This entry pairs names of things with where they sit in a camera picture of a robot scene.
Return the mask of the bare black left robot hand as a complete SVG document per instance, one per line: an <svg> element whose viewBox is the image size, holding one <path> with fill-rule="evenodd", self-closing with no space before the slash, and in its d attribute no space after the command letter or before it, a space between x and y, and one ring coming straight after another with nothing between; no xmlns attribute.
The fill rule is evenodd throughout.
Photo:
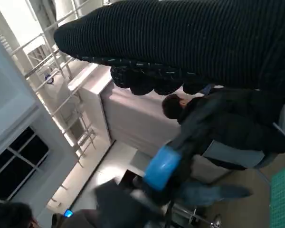
<svg viewBox="0 0 285 228"><path fill-rule="evenodd" d="M142 190L157 206L171 200L186 206L205 204L203 184L191 179L194 156L199 154L200 139L174 138L163 145L152 158L143 177Z"/></svg>

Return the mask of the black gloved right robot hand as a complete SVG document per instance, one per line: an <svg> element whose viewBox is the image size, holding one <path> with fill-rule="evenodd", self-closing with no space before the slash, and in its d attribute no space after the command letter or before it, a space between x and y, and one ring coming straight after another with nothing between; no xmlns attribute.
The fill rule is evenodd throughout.
<svg viewBox="0 0 285 228"><path fill-rule="evenodd" d="M285 97L285 0L123 0L60 26L58 48L135 95L208 85Z"/></svg>

